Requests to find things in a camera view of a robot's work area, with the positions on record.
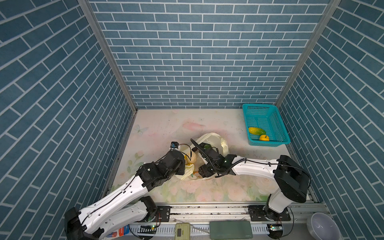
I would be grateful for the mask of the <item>yellow green mango toy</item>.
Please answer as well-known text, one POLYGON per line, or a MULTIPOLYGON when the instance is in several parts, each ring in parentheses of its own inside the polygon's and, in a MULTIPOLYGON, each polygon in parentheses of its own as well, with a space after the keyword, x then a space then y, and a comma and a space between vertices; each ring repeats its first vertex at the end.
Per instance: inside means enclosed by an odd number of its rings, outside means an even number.
POLYGON ((266 135, 266 131, 261 129, 261 128, 256 128, 256 127, 250 127, 248 128, 249 130, 249 133, 252 134, 252 135, 256 135, 256 136, 261 136, 261 135, 266 135))

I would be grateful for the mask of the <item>small orange toy fruit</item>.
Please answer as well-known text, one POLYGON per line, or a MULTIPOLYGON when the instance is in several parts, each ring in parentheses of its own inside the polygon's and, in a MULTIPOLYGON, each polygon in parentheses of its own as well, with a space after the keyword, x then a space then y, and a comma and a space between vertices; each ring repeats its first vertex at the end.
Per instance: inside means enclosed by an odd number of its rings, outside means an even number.
POLYGON ((268 135, 260 135, 259 140, 260 141, 269 142, 270 141, 270 137, 268 135))

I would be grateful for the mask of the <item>beige toy fruit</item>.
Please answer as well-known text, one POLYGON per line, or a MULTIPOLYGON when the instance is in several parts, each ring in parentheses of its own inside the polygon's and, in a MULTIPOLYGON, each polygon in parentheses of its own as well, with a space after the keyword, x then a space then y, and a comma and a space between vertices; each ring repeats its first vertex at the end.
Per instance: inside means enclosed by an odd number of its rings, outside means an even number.
POLYGON ((197 161, 197 155, 195 152, 189 152, 185 154, 186 165, 193 165, 197 161))

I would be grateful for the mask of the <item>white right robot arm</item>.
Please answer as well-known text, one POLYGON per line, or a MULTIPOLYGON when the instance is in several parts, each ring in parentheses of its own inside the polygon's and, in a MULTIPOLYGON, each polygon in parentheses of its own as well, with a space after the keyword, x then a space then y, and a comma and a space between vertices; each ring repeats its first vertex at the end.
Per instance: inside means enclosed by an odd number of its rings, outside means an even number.
POLYGON ((216 147, 206 143, 196 144, 193 151, 199 153, 205 162, 199 167, 203 178, 247 175, 275 181, 278 188, 262 207, 259 215, 262 219, 278 221, 287 213, 291 203, 305 203, 307 200, 311 176, 289 156, 281 155, 275 160, 254 160, 233 154, 224 157, 216 147))

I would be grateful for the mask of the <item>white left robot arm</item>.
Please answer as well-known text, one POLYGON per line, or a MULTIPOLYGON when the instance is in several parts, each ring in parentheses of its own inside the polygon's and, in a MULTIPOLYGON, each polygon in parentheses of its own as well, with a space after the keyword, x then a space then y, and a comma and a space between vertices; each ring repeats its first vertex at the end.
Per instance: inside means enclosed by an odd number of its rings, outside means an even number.
POLYGON ((182 152, 169 150, 158 161, 140 166, 130 180, 94 204, 69 209, 64 223, 67 239, 102 240, 131 223, 152 220, 157 206, 148 192, 183 175, 185 162, 182 152))

